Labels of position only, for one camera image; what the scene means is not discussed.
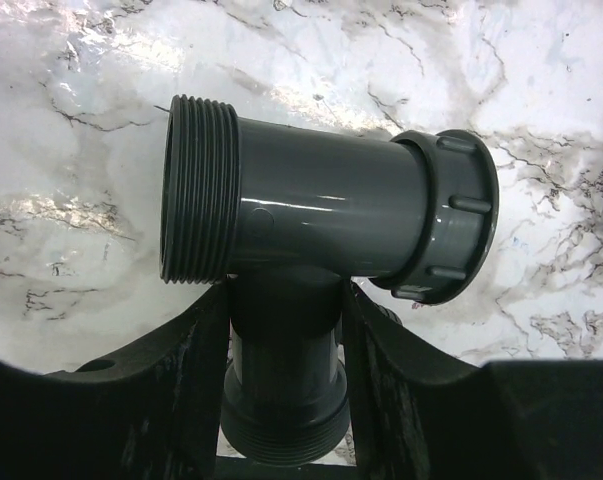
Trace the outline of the grey tee pipe fitting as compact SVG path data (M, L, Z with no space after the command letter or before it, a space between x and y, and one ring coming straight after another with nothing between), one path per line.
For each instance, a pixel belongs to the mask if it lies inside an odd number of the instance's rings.
M343 284L364 277L399 299L450 301L485 261L498 201L494 160L465 130L380 141L174 97L160 275L227 285L230 444L277 467L332 450L350 422L337 352Z

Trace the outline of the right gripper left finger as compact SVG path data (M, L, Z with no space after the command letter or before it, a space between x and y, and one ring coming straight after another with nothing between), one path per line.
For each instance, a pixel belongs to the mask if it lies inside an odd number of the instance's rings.
M0 361L0 479L210 479L227 292L74 372Z

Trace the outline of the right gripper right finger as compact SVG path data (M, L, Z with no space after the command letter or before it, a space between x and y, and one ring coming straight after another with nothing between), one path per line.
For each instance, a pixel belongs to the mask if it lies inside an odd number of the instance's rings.
M343 289L362 479L603 479L603 360L476 367Z

